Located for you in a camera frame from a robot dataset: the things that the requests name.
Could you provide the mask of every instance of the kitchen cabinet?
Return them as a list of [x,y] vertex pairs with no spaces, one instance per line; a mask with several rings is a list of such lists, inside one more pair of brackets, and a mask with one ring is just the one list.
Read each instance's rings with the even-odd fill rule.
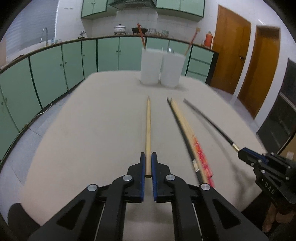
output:
[[200,21],[204,16],[205,0],[157,0],[156,11],[169,15]]
[[30,56],[33,79],[42,107],[67,92],[62,47],[56,46]]
[[96,40],[82,41],[82,63],[84,78],[96,72]]
[[186,76],[206,82],[214,53],[210,50],[193,46]]
[[[189,44],[185,44],[185,43],[181,43],[181,42],[173,41],[173,40],[170,40],[170,43],[169,43],[169,48],[172,49],[172,51],[174,51],[175,53],[179,53],[179,54],[185,54],[188,46],[189,46]],[[183,69],[182,69],[182,73],[181,73],[181,75],[183,75],[183,76],[186,75],[189,56],[190,56],[190,50],[186,54],[185,62],[183,65]]]
[[101,71],[118,70],[119,37],[98,39],[98,68]]
[[203,16],[205,0],[181,0],[180,11]]
[[141,70],[142,47],[140,37],[120,38],[118,70]]
[[93,14],[94,0],[84,0],[82,5],[81,17]]
[[81,18],[96,19],[116,15],[117,9],[109,6],[113,0],[84,0]]
[[81,42],[62,45],[62,53],[66,82],[70,90],[84,79]]
[[167,39],[147,38],[146,47],[167,51],[168,42],[169,41]]
[[13,140],[18,135],[0,89],[0,159],[2,160]]
[[3,72],[0,75],[0,86],[11,117],[21,131],[41,111],[28,58]]

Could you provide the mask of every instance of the beige tabletop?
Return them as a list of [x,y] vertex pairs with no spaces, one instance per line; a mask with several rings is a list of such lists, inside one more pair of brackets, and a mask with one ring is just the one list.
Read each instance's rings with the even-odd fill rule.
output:
[[[44,135],[22,189],[21,203],[40,225],[86,186],[111,184],[145,152],[146,101],[151,100],[152,151],[172,174],[197,185],[186,146],[167,104],[173,97],[193,128],[214,173],[216,190],[238,210],[260,193],[250,166],[202,117],[187,98],[239,147],[264,152],[247,124],[202,82],[181,77],[176,89],[145,86],[139,72],[101,72],[72,93]],[[127,204],[123,240],[174,240],[171,205],[153,201],[152,180],[145,180],[142,204]]]

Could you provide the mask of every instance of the window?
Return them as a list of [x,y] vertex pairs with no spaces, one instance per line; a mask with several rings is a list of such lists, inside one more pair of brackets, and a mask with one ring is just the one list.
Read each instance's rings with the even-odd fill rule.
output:
[[48,39],[55,37],[55,21],[59,0],[32,0],[14,19],[5,33],[6,56],[40,42],[47,27]]

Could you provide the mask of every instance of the kitchen counter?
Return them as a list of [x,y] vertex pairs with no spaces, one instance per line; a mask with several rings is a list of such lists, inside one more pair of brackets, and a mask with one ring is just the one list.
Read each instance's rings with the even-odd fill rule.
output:
[[[23,59],[25,59],[25,58],[33,55],[33,54],[36,54],[36,53],[41,52],[41,51],[44,51],[46,49],[50,49],[50,48],[53,48],[53,47],[56,47],[56,46],[59,46],[59,45],[64,45],[64,44],[78,42],[78,41],[86,41],[86,40],[92,40],[92,39],[116,38],[116,37],[140,37],[140,36],[139,35],[108,35],[108,36],[103,36],[103,37],[74,39],[74,40],[69,40],[69,41],[61,42],[61,43],[58,43],[58,44],[49,45],[48,47],[39,48],[39,49],[37,49],[35,51],[32,51],[32,52],[30,52],[28,54],[25,54],[25,55],[22,55],[22,56],[16,58],[15,60],[11,61],[7,65],[3,66],[2,69],[0,69],[0,74],[2,72],[4,72],[5,70],[9,69],[14,64],[18,63],[19,61],[21,61],[21,60],[23,60]],[[189,42],[187,42],[187,41],[183,41],[183,40],[179,40],[179,39],[172,39],[172,38],[169,38],[169,37],[159,37],[159,36],[150,36],[150,35],[144,35],[144,37],[145,38],[167,39],[167,40],[173,40],[173,41],[178,41],[178,42],[181,42],[181,43],[189,44]],[[216,53],[215,51],[213,51],[213,50],[211,50],[211,49],[209,49],[207,47],[201,46],[200,44],[193,44],[193,46],[198,46],[200,48],[203,48],[203,49],[206,49],[206,50],[209,50],[211,52]]]

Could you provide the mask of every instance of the white container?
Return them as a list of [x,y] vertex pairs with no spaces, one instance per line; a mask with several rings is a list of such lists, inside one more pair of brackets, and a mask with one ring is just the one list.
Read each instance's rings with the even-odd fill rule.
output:
[[162,85],[174,88],[179,84],[185,56],[178,53],[168,52],[163,56],[163,68],[160,75]]
[[158,49],[142,48],[141,83],[155,85],[158,83],[163,55],[166,52]]

